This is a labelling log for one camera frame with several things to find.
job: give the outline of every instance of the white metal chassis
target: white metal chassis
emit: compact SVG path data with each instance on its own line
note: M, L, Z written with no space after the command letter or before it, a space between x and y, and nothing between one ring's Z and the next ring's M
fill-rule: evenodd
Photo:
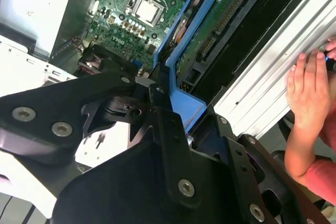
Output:
M336 0L303 0L215 105L236 135L260 138L288 111L287 73L301 52L336 35Z

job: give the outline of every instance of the metal panel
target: metal panel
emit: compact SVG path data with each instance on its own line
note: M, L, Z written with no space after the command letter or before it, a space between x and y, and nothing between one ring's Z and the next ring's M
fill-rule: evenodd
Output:
M80 33L91 0L0 0L0 22L37 40L36 52L49 57Z
M68 0L0 0L0 22L37 40L49 56Z
M300 3L215 106L216 112L230 121L236 135L261 137L288 112L289 68L300 52L321 46L336 33L331 26L335 17L336 0Z
M71 38L78 36L86 28L90 19L89 11L92 10L96 0L69 0L62 23L53 48L58 50Z

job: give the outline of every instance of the finger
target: finger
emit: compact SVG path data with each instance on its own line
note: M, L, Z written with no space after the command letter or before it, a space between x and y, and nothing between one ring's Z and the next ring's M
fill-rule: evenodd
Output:
M295 73L296 66L293 65L288 74L288 94L293 94L295 92L295 83L294 83L294 73Z
M316 88L316 55L318 54L318 50L314 49L309 57L306 70L304 72L305 75L305 83L304 90L305 91L315 91Z
M295 91L302 93L304 86L304 75L305 75L305 64L306 64L306 54L300 54L298 62L296 63L296 68L294 72L294 83Z
M331 50L336 49L336 37L332 37L328 39L328 41L330 43L326 45L326 51L331 51Z
M316 59L316 91L328 91L328 73L327 64L325 63L324 53L319 52Z
M336 59L336 49L327 54L330 59Z

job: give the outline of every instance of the green circuit board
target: green circuit board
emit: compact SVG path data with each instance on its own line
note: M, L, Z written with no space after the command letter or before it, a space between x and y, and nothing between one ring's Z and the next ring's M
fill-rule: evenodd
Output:
M183 7L182 0L100 0L86 41L153 68L153 55Z
M242 2L243 0L217 0L215 2L176 62L177 77L188 71L195 60L206 61L208 53L217 41L217 36L223 32Z

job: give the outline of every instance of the white panel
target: white panel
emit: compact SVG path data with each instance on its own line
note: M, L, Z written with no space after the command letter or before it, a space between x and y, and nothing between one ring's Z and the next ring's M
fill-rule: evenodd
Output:
M300 52L326 42L336 0L303 0L215 106L236 135L262 136L288 111L286 80Z
M0 0L0 22L37 40L49 56L69 0Z

